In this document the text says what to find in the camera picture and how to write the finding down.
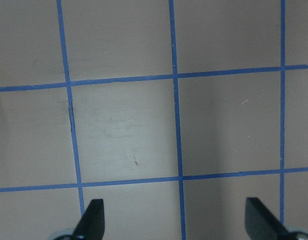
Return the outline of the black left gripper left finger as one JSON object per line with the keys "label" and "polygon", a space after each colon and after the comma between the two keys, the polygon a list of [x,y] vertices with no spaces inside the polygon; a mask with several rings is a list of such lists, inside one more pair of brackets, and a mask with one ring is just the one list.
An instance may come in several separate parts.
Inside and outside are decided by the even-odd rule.
{"label": "black left gripper left finger", "polygon": [[105,232],[103,199],[93,199],[73,231],[74,240],[102,240]]}

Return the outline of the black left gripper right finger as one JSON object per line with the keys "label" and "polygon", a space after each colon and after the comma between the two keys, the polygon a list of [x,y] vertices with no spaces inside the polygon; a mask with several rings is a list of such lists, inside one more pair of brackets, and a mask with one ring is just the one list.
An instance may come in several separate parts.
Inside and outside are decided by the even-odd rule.
{"label": "black left gripper right finger", "polygon": [[289,234],[257,197],[246,198],[245,230],[251,240],[282,240]]}

